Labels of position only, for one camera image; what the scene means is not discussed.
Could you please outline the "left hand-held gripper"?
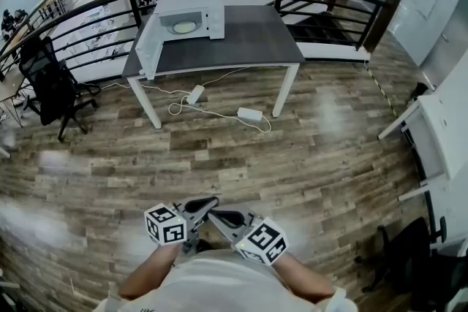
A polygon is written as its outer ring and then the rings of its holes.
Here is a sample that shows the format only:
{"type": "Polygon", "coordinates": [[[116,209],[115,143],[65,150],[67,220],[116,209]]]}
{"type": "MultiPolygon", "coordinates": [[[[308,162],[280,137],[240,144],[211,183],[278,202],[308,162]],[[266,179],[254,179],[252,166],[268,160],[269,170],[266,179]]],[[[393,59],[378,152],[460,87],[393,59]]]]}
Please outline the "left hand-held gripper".
{"type": "Polygon", "coordinates": [[[182,244],[185,254],[194,253],[199,243],[195,227],[200,226],[208,217],[208,212],[219,205],[215,196],[189,200],[184,215],[174,205],[160,203],[144,212],[146,231],[158,246],[182,244]]]}

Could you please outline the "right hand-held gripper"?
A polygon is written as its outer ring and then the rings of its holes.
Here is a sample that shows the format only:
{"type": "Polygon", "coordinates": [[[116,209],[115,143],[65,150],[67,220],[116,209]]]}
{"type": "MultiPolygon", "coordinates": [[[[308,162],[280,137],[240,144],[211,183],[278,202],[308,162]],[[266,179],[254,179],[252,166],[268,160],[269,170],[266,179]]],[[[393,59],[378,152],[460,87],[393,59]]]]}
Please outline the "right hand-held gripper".
{"type": "MultiPolygon", "coordinates": [[[[229,240],[235,241],[244,228],[244,221],[254,215],[234,210],[211,210],[209,220],[229,240]]],[[[235,243],[235,251],[244,259],[273,265],[288,249],[285,231],[271,218],[264,218],[235,243]]]]}

